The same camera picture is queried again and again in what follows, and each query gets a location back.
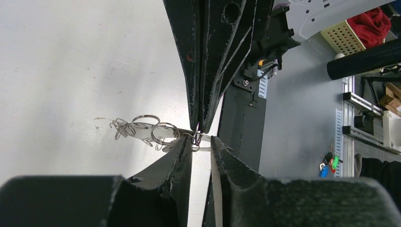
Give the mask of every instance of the black cable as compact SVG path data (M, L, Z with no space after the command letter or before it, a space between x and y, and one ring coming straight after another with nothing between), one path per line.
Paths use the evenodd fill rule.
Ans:
M267 74L270 70L272 70L274 67L277 67L277 66L278 66L278 64L272 64L272 65L270 65L270 67L268 67L268 68L263 72L263 74L262 74L260 77L252 78L252 79L249 79L248 81L249 81L249 82L255 82L255 81L258 81L258 80L262 79L264 76L266 76L266 74Z

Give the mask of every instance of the green object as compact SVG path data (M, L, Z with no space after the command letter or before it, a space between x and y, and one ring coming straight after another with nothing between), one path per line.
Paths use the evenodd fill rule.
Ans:
M340 157L339 157L339 156L337 156L337 155L334 156L333 163L331 164L331 166L333 167L333 169L337 169L339 160L340 160Z

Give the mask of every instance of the black tube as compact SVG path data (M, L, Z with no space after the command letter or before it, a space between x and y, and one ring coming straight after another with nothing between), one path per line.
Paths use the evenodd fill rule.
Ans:
M327 63L332 80L369 72L401 62L401 40L395 39Z

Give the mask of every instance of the red cloth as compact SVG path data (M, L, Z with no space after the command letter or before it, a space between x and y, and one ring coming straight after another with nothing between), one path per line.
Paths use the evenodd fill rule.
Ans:
M380 8L351 17L347 21L367 49L382 44L391 28L389 18Z

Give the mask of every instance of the plastic basket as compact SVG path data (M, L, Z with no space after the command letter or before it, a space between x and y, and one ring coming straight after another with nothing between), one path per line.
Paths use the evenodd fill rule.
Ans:
M320 34L337 53L343 53L345 56L366 50L366 47L346 20L322 30ZM383 69L377 69L369 73L377 72L383 72Z

